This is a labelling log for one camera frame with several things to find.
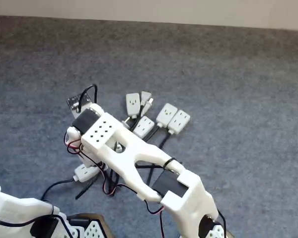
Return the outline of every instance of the floor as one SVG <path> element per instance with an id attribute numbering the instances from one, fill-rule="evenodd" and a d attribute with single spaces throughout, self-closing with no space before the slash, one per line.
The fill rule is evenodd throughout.
<path id="1" fill-rule="evenodd" d="M 3 192 L 38 198 L 73 176 L 66 100 L 92 82 L 118 119 L 125 94 L 142 90 L 154 96 L 151 119 L 167 102 L 192 116 L 165 151 L 201 176 L 235 237 L 298 238 L 298 32 L 0 17 Z M 66 214 L 103 214 L 118 238 L 160 237 L 159 218 L 133 193 L 106 197 L 99 180 L 75 200 L 82 186 L 60 185 L 48 199 Z M 176 238 L 167 213 L 163 222 Z"/>

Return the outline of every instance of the black cable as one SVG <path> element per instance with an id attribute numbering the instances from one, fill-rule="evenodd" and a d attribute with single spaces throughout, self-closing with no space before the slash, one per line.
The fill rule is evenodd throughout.
<path id="1" fill-rule="evenodd" d="M 149 213 L 150 214 L 153 214 L 153 215 L 155 215 L 155 214 L 157 214 L 163 207 L 160 207 L 158 210 L 156 210 L 156 211 L 151 211 L 150 209 L 149 209 L 149 205 L 148 205 L 148 202 L 146 201 L 146 200 L 144 200 L 144 202 L 146 203 L 146 207 L 147 207 L 147 210 L 149 211 Z"/>
<path id="2" fill-rule="evenodd" d="M 145 136 L 144 141 L 149 141 L 153 137 L 153 135 L 159 130 L 159 128 L 160 127 L 156 125 L 154 129 L 151 130 L 151 133 Z"/>
<path id="3" fill-rule="evenodd" d="M 130 127 L 130 129 L 129 129 L 131 132 L 135 130 L 135 128 L 136 128 L 138 122 L 140 121 L 140 119 L 141 119 L 141 113 L 143 112 L 143 109 L 144 109 L 144 106 L 141 105 L 141 106 L 140 106 L 140 110 L 139 110 L 139 114 L 138 114 L 138 116 L 137 116 L 137 119 L 136 119 L 136 121 L 132 124 L 132 126 Z"/>
<path id="4" fill-rule="evenodd" d="M 162 167 L 160 165 L 137 165 L 135 164 L 136 169 L 151 169 L 151 168 L 155 168 L 155 169 L 162 169 Z"/>
<path id="5" fill-rule="evenodd" d="M 69 182 L 74 182 L 74 178 L 72 178 L 72 179 L 68 179 L 68 180 L 58 181 L 58 182 L 55 182 L 54 184 L 52 184 L 51 186 L 49 186 L 49 187 L 45 190 L 45 192 L 43 193 L 43 195 L 42 195 L 42 197 L 41 197 L 41 201 L 44 201 L 44 200 L 45 200 L 45 196 L 46 196 L 46 194 L 48 193 L 48 191 L 49 191 L 52 187 L 54 187 L 54 186 L 56 186 L 56 185 L 58 185 L 58 184 L 69 183 Z"/>
<path id="6" fill-rule="evenodd" d="M 220 215 L 220 217 L 222 218 L 223 220 L 223 226 L 224 226 L 224 237 L 226 237 L 226 220 L 225 220 L 225 217 L 223 216 L 223 214 L 219 211 L 218 209 L 218 213 Z"/>
<path id="7" fill-rule="evenodd" d="M 78 200 L 84 193 L 89 190 L 89 188 L 96 182 L 98 179 L 99 173 L 94 176 L 94 178 L 82 189 L 82 191 L 79 192 L 78 195 L 76 195 L 75 200 Z"/>
<path id="8" fill-rule="evenodd" d="M 164 165 L 162 166 L 162 168 L 165 170 L 165 168 L 168 166 L 168 164 L 173 161 L 176 160 L 174 157 L 172 157 L 171 159 L 167 160 L 167 162 L 164 163 Z"/>
<path id="9" fill-rule="evenodd" d="M 159 220 L 160 220 L 161 237 L 164 238 L 163 224 L 162 224 L 162 211 L 159 214 Z"/>
<path id="10" fill-rule="evenodd" d="M 27 221 L 27 222 L 24 222 L 24 223 L 9 223 L 9 222 L 4 222 L 4 221 L 0 221 L 0 226 L 4 226 L 4 227 L 25 227 L 27 225 L 30 225 L 31 223 L 33 222 L 36 222 L 40 219 L 43 219 L 43 218 L 48 218 L 48 217 L 55 217 L 55 218 L 58 218 L 61 220 L 63 226 L 64 226 L 64 229 L 66 230 L 68 236 L 70 238 L 73 238 L 70 230 L 68 229 L 68 227 L 66 226 L 66 223 L 63 219 L 63 217 L 61 217 L 60 215 L 56 215 L 56 214 L 49 214 L 49 215 L 44 215 L 44 216 L 40 216 L 40 217 L 36 217 L 30 221 Z"/>
<path id="11" fill-rule="evenodd" d="M 114 151 L 117 150 L 117 146 L 118 146 L 118 142 L 116 141 L 116 143 L 115 143 L 115 145 L 114 145 Z M 111 170 L 111 171 L 110 171 L 110 174 L 109 174 L 109 186 L 108 186 L 108 191 L 109 191 L 109 193 L 111 193 L 111 192 L 113 191 L 113 189 L 114 189 L 114 188 L 117 186 L 117 184 L 119 183 L 119 178 L 120 178 L 120 176 L 119 176 L 119 174 L 117 174 L 116 172 L 115 172 L 115 176 L 116 176 L 116 180 L 115 180 L 115 182 L 113 182 L 113 180 L 112 180 L 112 179 L 113 179 L 114 172 L 115 172 L 115 171 Z"/>
<path id="12" fill-rule="evenodd" d="M 171 134 L 168 133 L 165 138 L 162 140 L 162 142 L 160 143 L 159 145 L 159 149 L 162 149 L 164 144 L 166 143 L 166 141 L 170 138 Z M 150 185 L 150 181 L 151 181 L 151 178 L 152 178 L 152 174 L 153 174 L 153 170 L 154 170 L 154 167 L 150 168 L 150 171 L 149 171 L 149 175 L 148 175 L 148 178 L 147 178 L 147 182 L 146 184 L 149 186 Z"/>
<path id="13" fill-rule="evenodd" d="M 162 149 L 164 144 L 166 143 L 166 141 L 170 138 L 171 134 L 168 133 L 165 138 L 161 141 L 160 145 L 159 145 L 159 149 Z"/>
<path id="14" fill-rule="evenodd" d="M 77 113 L 80 113 L 81 111 L 81 103 L 82 103 L 82 100 L 83 100 L 83 97 L 84 95 L 87 93 L 87 91 L 91 88 L 94 88 L 95 89 L 95 93 L 94 93 L 94 103 L 97 103 L 97 91 L 98 91 L 98 88 L 97 88 L 97 85 L 96 84 L 92 84 L 92 85 L 89 85 L 87 88 L 84 89 L 84 91 L 81 93 L 80 97 L 79 97 L 79 101 L 78 101 L 78 107 L 77 107 Z"/>

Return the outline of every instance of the black cable tie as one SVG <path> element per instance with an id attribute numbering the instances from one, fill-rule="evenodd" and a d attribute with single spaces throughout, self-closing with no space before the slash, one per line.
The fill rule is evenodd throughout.
<path id="1" fill-rule="evenodd" d="M 164 163 L 162 168 L 165 170 L 165 167 L 167 167 L 167 165 L 173 160 L 176 160 L 176 159 L 174 157 L 172 157 L 171 159 L 169 159 L 167 162 Z"/>

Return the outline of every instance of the connector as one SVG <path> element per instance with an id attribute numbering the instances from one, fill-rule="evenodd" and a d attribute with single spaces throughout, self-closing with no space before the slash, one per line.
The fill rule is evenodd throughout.
<path id="1" fill-rule="evenodd" d="M 151 98 L 151 93 L 142 91 L 141 92 L 141 105 L 144 106 L 147 101 Z"/>
<path id="2" fill-rule="evenodd" d="M 75 175 L 73 176 L 75 181 L 85 182 L 95 177 L 99 173 L 98 167 L 87 168 L 84 164 L 78 166 L 75 169 Z"/>
<path id="3" fill-rule="evenodd" d="M 175 106 L 166 103 L 156 118 L 157 126 L 167 127 L 177 111 Z"/>
<path id="4" fill-rule="evenodd" d="M 142 110 L 142 112 L 141 112 L 141 117 L 143 117 L 146 113 L 147 113 L 147 111 L 152 107 L 152 102 L 153 102 L 153 98 L 150 98 L 146 103 L 145 103 L 145 105 L 144 105 L 144 108 L 143 108 L 143 110 Z"/>
<path id="5" fill-rule="evenodd" d="M 141 139 L 144 138 L 154 127 L 154 122 L 147 118 L 146 116 L 142 117 L 138 122 L 134 134 L 136 134 Z"/>
<path id="6" fill-rule="evenodd" d="M 137 118 L 140 111 L 140 95 L 139 93 L 126 94 L 127 114 L 131 118 Z"/>
<path id="7" fill-rule="evenodd" d="M 129 129 L 130 126 L 127 124 L 127 122 L 130 120 L 130 117 L 127 117 L 126 120 L 122 120 L 121 123 L 124 125 L 125 128 Z"/>
<path id="8" fill-rule="evenodd" d="M 179 110 L 176 115 L 172 118 L 171 122 L 168 124 L 169 133 L 179 134 L 180 131 L 186 126 L 190 120 L 190 115 L 186 112 Z"/>
<path id="9" fill-rule="evenodd" d="M 216 237 L 224 238 L 224 230 L 221 225 L 214 226 L 213 229 L 208 232 L 205 238 L 216 238 Z"/>

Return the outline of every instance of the wall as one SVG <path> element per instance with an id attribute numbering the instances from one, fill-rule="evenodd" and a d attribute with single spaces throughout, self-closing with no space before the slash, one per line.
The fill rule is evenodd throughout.
<path id="1" fill-rule="evenodd" d="M 298 0 L 0 0 L 0 15 L 298 30 Z"/>

